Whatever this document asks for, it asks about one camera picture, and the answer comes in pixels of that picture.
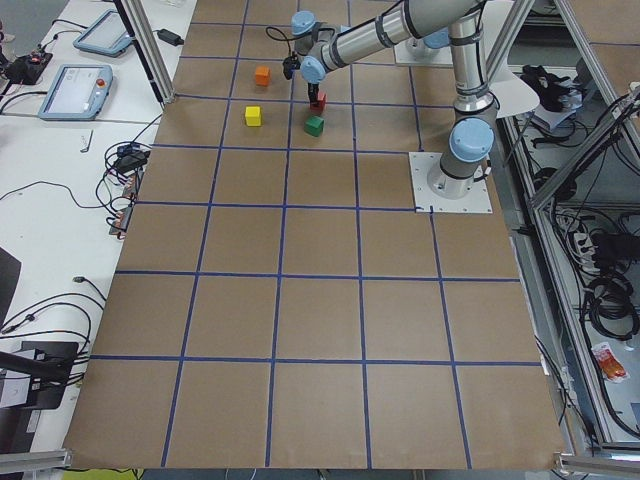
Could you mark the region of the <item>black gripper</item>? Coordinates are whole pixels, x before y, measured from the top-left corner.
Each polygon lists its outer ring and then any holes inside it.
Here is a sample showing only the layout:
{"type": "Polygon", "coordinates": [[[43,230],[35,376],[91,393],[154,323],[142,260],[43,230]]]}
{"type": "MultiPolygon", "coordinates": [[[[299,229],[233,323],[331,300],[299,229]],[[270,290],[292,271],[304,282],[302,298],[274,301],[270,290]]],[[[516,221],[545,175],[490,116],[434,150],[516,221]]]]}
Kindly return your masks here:
{"type": "Polygon", "coordinates": [[[315,101],[317,102],[319,100],[319,85],[317,83],[308,83],[308,88],[307,90],[308,92],[308,100],[309,100],[309,104],[310,105],[314,105],[314,93],[315,93],[315,101]]]}

